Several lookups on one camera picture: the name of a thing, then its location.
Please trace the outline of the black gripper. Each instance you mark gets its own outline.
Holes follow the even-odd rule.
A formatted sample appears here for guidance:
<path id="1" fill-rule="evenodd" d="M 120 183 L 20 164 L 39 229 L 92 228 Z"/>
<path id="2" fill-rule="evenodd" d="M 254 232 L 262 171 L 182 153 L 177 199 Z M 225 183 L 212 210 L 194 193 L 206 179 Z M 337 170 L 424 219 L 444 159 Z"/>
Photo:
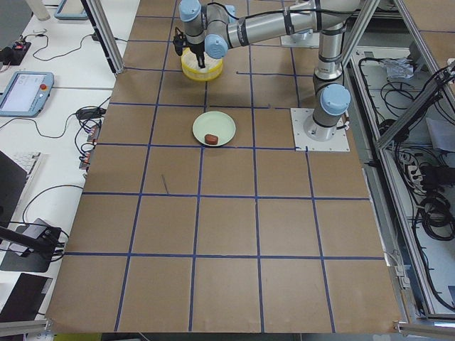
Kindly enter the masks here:
<path id="1" fill-rule="evenodd" d="M 198 63 L 198 67 L 200 69 L 205 68 L 205 36 L 198 35 L 198 36 L 186 36 L 187 46 L 191 50 L 192 53 L 196 55 L 196 60 Z"/>

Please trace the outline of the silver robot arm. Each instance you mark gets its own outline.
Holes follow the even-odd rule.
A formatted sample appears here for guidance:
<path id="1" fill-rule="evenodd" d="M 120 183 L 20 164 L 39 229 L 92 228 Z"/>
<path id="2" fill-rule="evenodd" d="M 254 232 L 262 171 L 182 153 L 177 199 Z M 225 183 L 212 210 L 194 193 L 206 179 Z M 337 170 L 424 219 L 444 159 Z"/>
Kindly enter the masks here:
<path id="1" fill-rule="evenodd" d="M 318 33 L 318 65 L 314 70 L 317 104 L 304 122 L 304 131 L 310 139 L 325 142 L 333 138 L 339 119 L 350 105 L 350 92 L 341 82 L 342 47 L 346 20 L 359 7 L 359 1 L 301 1 L 238 18 L 233 6 L 181 1 L 178 12 L 183 30 L 176 31 L 173 44 L 178 55 L 189 48 L 198 66 L 204 67 L 206 56 L 219 60 L 229 49 L 308 30 Z"/>

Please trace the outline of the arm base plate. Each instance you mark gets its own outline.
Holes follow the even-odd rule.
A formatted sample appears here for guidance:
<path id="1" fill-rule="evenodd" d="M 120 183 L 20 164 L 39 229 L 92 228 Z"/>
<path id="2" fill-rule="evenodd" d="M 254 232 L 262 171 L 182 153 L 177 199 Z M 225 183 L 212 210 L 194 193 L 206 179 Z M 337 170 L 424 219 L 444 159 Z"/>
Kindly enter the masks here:
<path id="1" fill-rule="evenodd" d="M 313 118 L 312 108 L 291 108 L 294 148 L 297 151 L 349 152 L 350 147 L 343 119 L 335 126 L 319 126 Z"/>
<path id="2" fill-rule="evenodd" d="M 317 49 L 319 47 L 319 33 L 309 29 L 290 36 L 281 36 L 280 41 L 284 47 Z"/>

